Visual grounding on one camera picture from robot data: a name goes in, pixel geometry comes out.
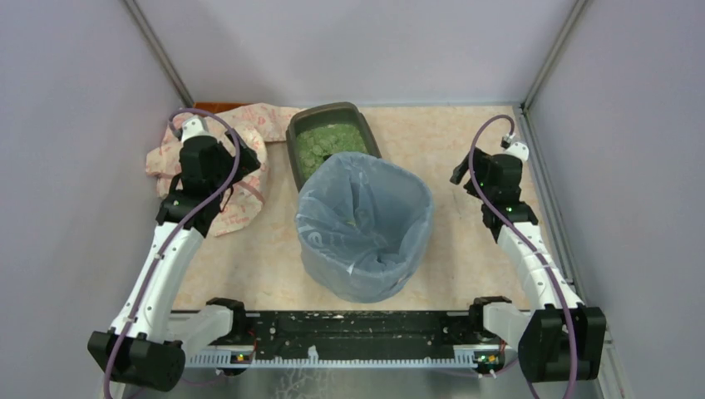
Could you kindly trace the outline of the blue plastic bin liner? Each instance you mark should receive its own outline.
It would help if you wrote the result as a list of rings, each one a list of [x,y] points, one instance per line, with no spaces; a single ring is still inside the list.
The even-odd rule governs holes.
[[[386,300],[418,270],[434,212],[431,190],[412,172],[362,153],[332,155],[298,194],[304,270],[345,301]]]

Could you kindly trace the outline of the dark green litter box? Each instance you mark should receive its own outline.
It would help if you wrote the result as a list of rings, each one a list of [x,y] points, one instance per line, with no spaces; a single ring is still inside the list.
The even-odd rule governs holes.
[[[286,130],[288,157],[297,190],[301,190],[307,181],[303,177],[298,156],[297,136],[314,127],[338,123],[352,124],[360,130],[361,137],[368,150],[366,155],[377,158],[382,156],[366,117],[353,103],[347,101],[336,102],[300,111],[292,116]]]

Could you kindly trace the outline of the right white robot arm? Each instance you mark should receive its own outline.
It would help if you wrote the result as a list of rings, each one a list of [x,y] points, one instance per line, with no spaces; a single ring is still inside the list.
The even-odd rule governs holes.
[[[599,373],[607,322],[570,287],[552,259],[533,209],[521,200],[525,157],[474,149],[450,181],[481,200],[482,222],[515,265],[531,308],[520,311],[505,297],[480,297],[471,320],[484,335],[496,335],[517,351],[529,382],[594,380]]]

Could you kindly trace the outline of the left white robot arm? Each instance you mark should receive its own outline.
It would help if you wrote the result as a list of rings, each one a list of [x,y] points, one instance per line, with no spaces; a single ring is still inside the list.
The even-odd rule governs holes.
[[[113,382],[168,392],[187,360],[234,330],[241,303],[215,298],[180,329],[170,315],[185,271],[209,233],[221,203],[234,185],[261,166],[237,134],[235,152],[212,135],[183,140],[181,171],[170,183],[156,216],[150,252],[119,315],[105,332],[91,334],[87,349],[104,372],[103,393]]]

